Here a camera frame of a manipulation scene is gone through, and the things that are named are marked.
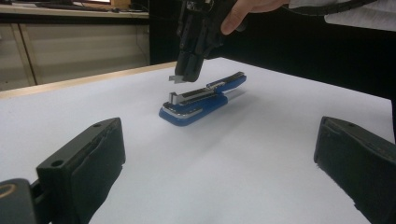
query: table surface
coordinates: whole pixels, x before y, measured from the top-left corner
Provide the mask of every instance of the table surface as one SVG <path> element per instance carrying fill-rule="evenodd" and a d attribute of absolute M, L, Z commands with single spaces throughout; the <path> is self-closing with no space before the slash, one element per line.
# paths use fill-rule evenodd
<path fill-rule="evenodd" d="M 369 223 L 313 155 L 323 116 L 394 143 L 390 100 L 221 58 L 175 85 L 174 65 L 1 92 L 0 180 L 33 182 L 50 154 L 119 117 L 127 161 L 91 223 Z M 158 116 L 169 92 L 238 71 L 247 81 L 203 119 Z"/>

